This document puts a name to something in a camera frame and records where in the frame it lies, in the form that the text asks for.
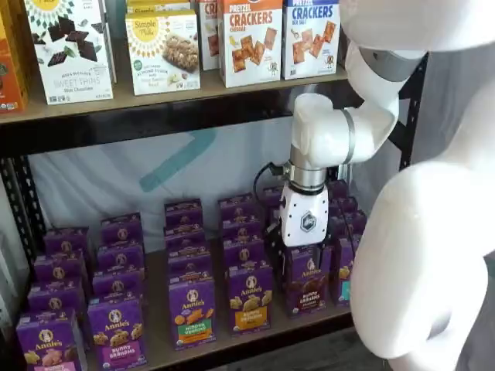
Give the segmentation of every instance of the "orange label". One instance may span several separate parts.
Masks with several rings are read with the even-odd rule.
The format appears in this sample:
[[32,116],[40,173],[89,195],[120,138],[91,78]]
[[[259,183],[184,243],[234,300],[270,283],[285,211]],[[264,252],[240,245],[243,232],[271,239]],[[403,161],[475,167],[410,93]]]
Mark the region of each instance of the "orange label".
[[237,311],[235,313],[235,325],[241,331],[263,326],[267,320],[267,307],[256,308],[253,311]]

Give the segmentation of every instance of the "snack box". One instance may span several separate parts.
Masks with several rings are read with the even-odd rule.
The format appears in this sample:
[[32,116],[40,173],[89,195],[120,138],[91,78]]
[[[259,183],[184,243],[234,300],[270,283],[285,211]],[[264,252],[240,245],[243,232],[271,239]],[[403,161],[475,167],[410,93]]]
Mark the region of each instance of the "snack box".
[[270,328],[273,280],[265,260],[228,268],[229,327],[232,335]]
[[93,291],[95,295],[106,295],[132,290],[142,296],[142,280],[142,271],[137,267],[116,265],[94,272]]
[[282,0],[218,0],[225,87],[280,80]]
[[203,70],[216,70],[219,66],[217,0],[198,0],[197,14],[200,20]]
[[289,317],[326,307],[329,269],[330,250],[325,245],[286,250],[285,302]]
[[193,10],[125,16],[134,94],[200,88],[200,51]]
[[165,204],[165,225],[167,228],[191,223],[203,225],[203,207],[200,199]]
[[264,242],[260,234],[226,238],[223,244],[225,267],[242,264],[248,260],[266,260]]
[[204,243],[204,229],[198,223],[183,224],[175,228],[164,228],[165,246],[167,249],[188,246],[194,243]]
[[142,242],[141,215],[126,214],[101,221],[101,242],[104,245],[118,241]]
[[138,294],[125,291],[93,298],[87,313],[101,369],[117,371],[146,364]]
[[215,285],[211,271],[170,274],[169,310],[176,350],[215,341]]
[[336,72],[338,0],[287,0],[284,6],[282,76],[298,79]]
[[17,336],[28,371],[88,369],[72,308],[21,315]]
[[25,0],[48,104],[113,98],[100,0]]

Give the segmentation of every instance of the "robot logo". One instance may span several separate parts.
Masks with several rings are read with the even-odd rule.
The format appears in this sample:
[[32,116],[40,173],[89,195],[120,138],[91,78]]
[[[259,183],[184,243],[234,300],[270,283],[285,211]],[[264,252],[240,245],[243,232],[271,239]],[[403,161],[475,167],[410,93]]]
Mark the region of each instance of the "robot logo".
[[301,229],[308,233],[311,230],[313,230],[315,226],[316,226],[316,217],[312,215],[310,211],[308,211],[301,218]]

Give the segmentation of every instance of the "teal graphic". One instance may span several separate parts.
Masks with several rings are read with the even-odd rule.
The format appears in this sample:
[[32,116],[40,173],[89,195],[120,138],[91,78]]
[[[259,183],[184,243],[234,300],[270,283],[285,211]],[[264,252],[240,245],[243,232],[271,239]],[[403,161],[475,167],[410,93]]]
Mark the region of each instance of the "teal graphic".
[[161,184],[201,156],[217,137],[215,129],[191,131],[189,134],[194,139],[187,146],[181,148],[162,162],[158,168],[141,178],[139,185],[143,192],[151,192],[160,187]]

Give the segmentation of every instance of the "white box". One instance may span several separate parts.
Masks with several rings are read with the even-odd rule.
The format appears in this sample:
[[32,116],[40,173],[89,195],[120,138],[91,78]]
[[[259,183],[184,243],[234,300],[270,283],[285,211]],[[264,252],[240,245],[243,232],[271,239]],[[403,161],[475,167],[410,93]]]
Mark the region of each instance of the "white box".
[[218,36],[226,87],[280,80],[282,0],[218,0]]
[[193,10],[128,13],[125,24],[135,95],[200,88]]
[[113,98],[100,1],[24,1],[48,104]]
[[282,76],[298,79],[336,72],[338,0],[288,0],[284,6]]
[[198,0],[198,16],[203,70],[215,70],[219,55],[217,0]]

